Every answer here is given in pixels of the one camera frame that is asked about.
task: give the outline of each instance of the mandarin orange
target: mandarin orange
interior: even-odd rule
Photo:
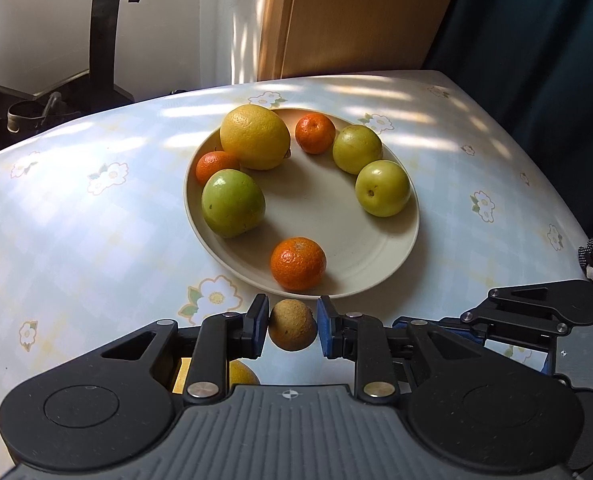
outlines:
[[[241,170],[241,166],[232,153],[206,153],[196,163],[196,179],[199,184],[205,186],[210,177],[221,170]]]
[[[325,115],[312,113],[301,119],[294,127],[294,138],[305,153],[318,155],[333,145],[336,128]]]
[[[309,238],[288,238],[279,243],[270,256],[270,272],[276,282],[288,290],[315,286],[325,272],[323,249]]]

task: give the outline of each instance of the white plate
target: white plate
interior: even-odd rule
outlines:
[[[354,192],[356,177],[334,164],[331,150],[307,155],[296,140],[294,126],[312,110],[275,110],[292,136],[291,157],[274,170],[244,170],[263,190],[266,213],[255,229],[225,240],[214,234],[201,212],[201,192],[194,176],[196,163],[208,152],[221,150],[219,130],[203,142],[188,167],[186,210],[196,236],[219,263],[261,290],[287,298],[315,300],[351,296],[383,282],[408,257],[419,232],[419,205],[413,192],[405,209],[390,218],[369,215]],[[328,117],[337,130],[350,123]],[[383,158],[401,162],[387,146]],[[285,238],[304,236],[317,242],[327,257],[321,282],[303,294],[284,290],[270,273],[270,254]]]

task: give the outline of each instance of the plate rim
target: plate rim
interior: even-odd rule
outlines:
[[[335,119],[344,121],[346,123],[354,124],[354,123],[352,123],[352,121],[349,121],[349,120],[344,119],[342,117],[339,117],[337,115],[329,114],[329,113],[326,113],[326,112],[322,112],[321,110],[314,110],[312,108],[285,107],[285,108],[278,108],[277,110],[272,110],[272,111],[273,112],[277,112],[279,110],[302,110],[302,111],[305,111],[305,112],[318,112],[320,114],[323,114],[323,115],[326,115],[326,116],[329,116],[329,117],[334,117]],[[203,147],[203,145],[206,142],[208,142],[208,139],[210,137],[212,137],[220,129],[221,129],[221,126],[219,125],[218,128],[212,130],[206,136],[206,138],[196,147],[196,149],[194,150],[194,153],[192,154],[192,157],[190,158],[190,162],[188,164],[188,167],[186,169],[185,178],[183,179],[183,203],[184,203],[184,206],[185,206],[185,214],[188,217],[188,221],[190,222],[190,226],[192,227],[192,231],[194,232],[196,238],[201,243],[201,245],[203,246],[203,248],[206,251],[208,251],[208,254],[210,256],[212,256],[219,264],[221,264],[222,266],[224,266],[225,269],[229,270],[237,278],[239,278],[240,280],[243,280],[248,285],[252,285],[252,286],[254,286],[256,288],[259,288],[260,290],[262,290],[264,292],[269,292],[270,294],[276,294],[277,296],[282,296],[282,297],[285,297],[285,298],[291,298],[291,299],[294,299],[294,300],[318,300],[320,298],[320,296],[314,296],[314,295],[311,295],[311,294],[298,294],[298,293],[295,293],[295,292],[289,292],[287,290],[279,290],[278,288],[273,289],[273,288],[269,288],[269,287],[266,287],[266,286],[259,285],[259,283],[257,283],[254,280],[251,280],[250,278],[244,276],[241,272],[238,272],[237,270],[233,269],[230,265],[228,265],[226,262],[224,262],[212,250],[212,248],[203,239],[203,236],[201,236],[201,234],[199,233],[199,231],[198,231],[198,229],[197,229],[197,227],[195,225],[195,222],[192,219],[192,215],[190,214],[190,205],[188,203],[188,180],[190,178],[190,173],[192,172],[192,166],[193,166],[193,164],[195,162],[196,154],[200,151],[200,149]],[[385,144],[385,142],[382,142],[382,143],[383,143],[384,148],[388,152],[390,152],[390,154],[394,157],[394,159],[397,161],[397,163],[405,170],[405,173],[408,175],[408,178],[410,180],[410,187],[412,188],[412,194],[414,195],[414,199],[415,199],[414,200],[414,203],[416,204],[416,217],[417,217],[417,221],[415,222],[415,226],[414,226],[414,237],[413,237],[413,241],[410,244],[409,250],[407,251],[407,253],[405,254],[405,256],[401,259],[401,263],[399,263],[392,270],[392,272],[390,272],[387,275],[385,275],[381,280],[379,280],[376,283],[373,283],[372,285],[365,286],[364,288],[360,288],[359,290],[354,290],[353,292],[346,292],[346,293],[342,293],[342,294],[330,294],[329,298],[331,298],[331,300],[335,300],[337,298],[349,298],[350,296],[355,296],[356,294],[360,294],[362,292],[365,292],[366,290],[369,290],[371,288],[374,288],[377,285],[380,285],[381,283],[385,282],[385,280],[387,280],[388,278],[390,278],[405,263],[405,261],[408,259],[408,257],[412,253],[412,251],[414,249],[414,246],[415,246],[415,244],[417,242],[417,239],[419,237],[419,228],[421,226],[421,207],[419,205],[419,195],[417,194],[416,188],[414,187],[414,183],[413,183],[412,177],[410,176],[410,172],[405,169],[405,166],[401,163],[401,160],[399,160],[399,158],[397,157],[397,154],[395,152],[393,152]]]

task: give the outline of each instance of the table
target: table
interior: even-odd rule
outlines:
[[[367,124],[419,196],[411,256],[375,288],[336,301],[391,324],[476,306],[493,286],[583,278],[587,238],[536,165],[480,106],[435,72],[296,78],[177,94],[81,118],[0,152],[0,402],[21,381],[153,320],[180,326],[257,293],[196,239],[183,181],[232,108],[321,110]],[[221,292],[223,303],[211,303]],[[271,297],[271,303],[278,298]],[[499,351],[539,367],[532,352]],[[318,342],[267,340],[263,383],[352,383]],[[0,439],[0,474],[12,462]]]

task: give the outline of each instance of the grasped fruit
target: grasped fruit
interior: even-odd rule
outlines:
[[[276,346],[295,352],[317,338],[317,322],[303,301],[283,300],[270,312],[268,333]]]

